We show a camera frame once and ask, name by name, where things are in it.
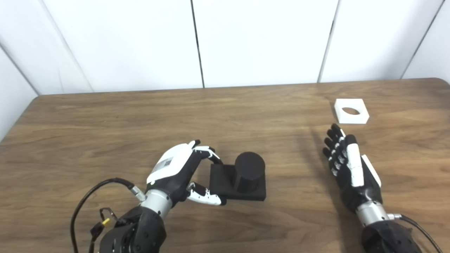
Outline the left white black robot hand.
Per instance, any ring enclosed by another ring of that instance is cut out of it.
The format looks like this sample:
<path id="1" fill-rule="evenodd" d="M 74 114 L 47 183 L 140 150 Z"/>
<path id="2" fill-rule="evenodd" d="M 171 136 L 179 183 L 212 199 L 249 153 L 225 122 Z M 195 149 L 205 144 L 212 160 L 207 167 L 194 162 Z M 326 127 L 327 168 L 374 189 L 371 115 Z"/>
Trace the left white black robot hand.
<path id="1" fill-rule="evenodd" d="M 200 140 L 176 145 L 162 155 L 147 178 L 143 208 L 165 219 L 179 202 L 191 200 L 204 205 L 224 206 L 225 197 L 212 194 L 209 189 L 192 181 L 202 160 L 223 164 L 215 149 L 201 146 Z"/>

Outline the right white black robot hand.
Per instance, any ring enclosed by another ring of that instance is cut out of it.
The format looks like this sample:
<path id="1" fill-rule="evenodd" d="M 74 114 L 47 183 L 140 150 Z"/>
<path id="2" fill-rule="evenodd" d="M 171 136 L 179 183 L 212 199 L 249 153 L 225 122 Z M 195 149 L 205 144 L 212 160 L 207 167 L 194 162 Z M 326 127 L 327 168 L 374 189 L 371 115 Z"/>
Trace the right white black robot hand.
<path id="1" fill-rule="evenodd" d="M 335 177 L 343 204 L 363 226 L 388 220 L 381 196 L 381 179 L 357 139 L 333 123 L 324 139 L 323 154 Z"/>

